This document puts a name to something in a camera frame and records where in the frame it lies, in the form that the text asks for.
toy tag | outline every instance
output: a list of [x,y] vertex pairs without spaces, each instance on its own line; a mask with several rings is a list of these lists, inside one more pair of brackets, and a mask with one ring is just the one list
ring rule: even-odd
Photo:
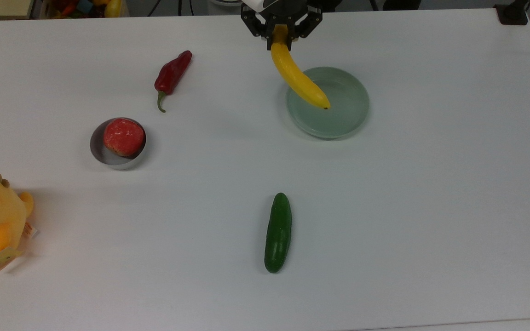
[[38,229],[37,228],[34,228],[33,226],[30,225],[30,223],[26,222],[26,224],[24,224],[23,226],[23,234],[28,237],[28,239],[32,239],[32,237],[34,237],[34,235],[36,235],[36,233],[38,233]]
[[7,247],[0,251],[0,270],[5,268],[16,257],[22,255],[23,252]]

red chili pepper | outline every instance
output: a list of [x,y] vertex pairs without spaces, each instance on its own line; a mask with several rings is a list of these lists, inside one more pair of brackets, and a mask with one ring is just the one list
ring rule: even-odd
[[160,111],[165,113],[165,110],[161,107],[161,102],[165,96],[170,96],[173,94],[175,86],[177,86],[179,80],[181,80],[181,77],[183,77],[183,74],[185,73],[187,67],[189,67],[190,62],[191,52],[185,51],[179,54],[176,59],[162,66],[161,71],[155,80],[155,90],[158,91],[158,100],[156,101],[156,105]]

green cucumber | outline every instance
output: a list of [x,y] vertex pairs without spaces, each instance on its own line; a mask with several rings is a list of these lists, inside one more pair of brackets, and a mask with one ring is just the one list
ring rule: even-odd
[[292,209],[284,193],[277,193],[271,205],[267,239],[265,241],[265,268],[277,273],[282,269],[292,239]]

banana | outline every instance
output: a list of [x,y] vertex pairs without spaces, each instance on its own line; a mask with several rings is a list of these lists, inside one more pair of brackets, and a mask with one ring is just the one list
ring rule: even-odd
[[288,26],[276,25],[273,30],[273,43],[271,44],[271,58],[282,78],[296,92],[300,98],[311,105],[324,109],[330,108],[326,94],[298,68],[286,40],[288,39]]

green plate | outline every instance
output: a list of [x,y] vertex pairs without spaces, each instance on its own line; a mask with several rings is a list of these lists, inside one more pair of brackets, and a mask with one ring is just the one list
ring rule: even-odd
[[286,106],[300,129],[318,138],[337,139],[361,126],[368,115],[369,96],[357,78],[332,67],[312,68],[304,74],[326,94],[330,108],[315,107],[288,88]]

